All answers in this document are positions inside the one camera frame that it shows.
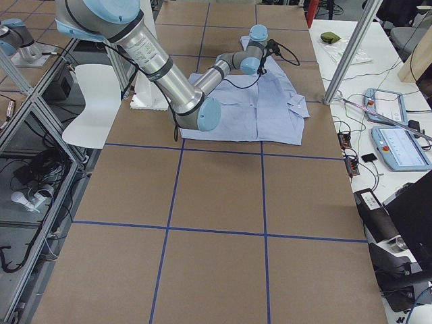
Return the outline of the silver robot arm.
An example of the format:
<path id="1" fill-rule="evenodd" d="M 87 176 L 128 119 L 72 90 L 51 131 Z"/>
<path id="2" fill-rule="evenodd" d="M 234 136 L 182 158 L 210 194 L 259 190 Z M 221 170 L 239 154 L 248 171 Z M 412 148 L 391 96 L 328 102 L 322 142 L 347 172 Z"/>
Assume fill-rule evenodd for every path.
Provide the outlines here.
<path id="1" fill-rule="evenodd" d="M 59 32 L 76 39 L 121 46 L 147 79 L 170 100 L 179 128 L 208 132 L 221 118 L 219 102 L 210 93 L 232 71 L 260 73 L 267 54 L 267 28 L 254 25 L 243 51 L 218 56 L 195 83 L 190 83 L 144 23 L 139 1 L 56 1 Z"/>

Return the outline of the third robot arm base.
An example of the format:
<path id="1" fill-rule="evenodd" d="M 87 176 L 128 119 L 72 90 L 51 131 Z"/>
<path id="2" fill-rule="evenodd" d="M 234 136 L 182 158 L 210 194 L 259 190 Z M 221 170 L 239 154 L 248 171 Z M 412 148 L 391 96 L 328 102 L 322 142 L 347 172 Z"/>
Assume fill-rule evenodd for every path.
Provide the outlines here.
<path id="1" fill-rule="evenodd" d="M 50 56 L 57 54 L 56 49 L 55 45 L 37 43 L 21 19 L 1 21 L 1 50 L 16 66 L 43 67 Z"/>

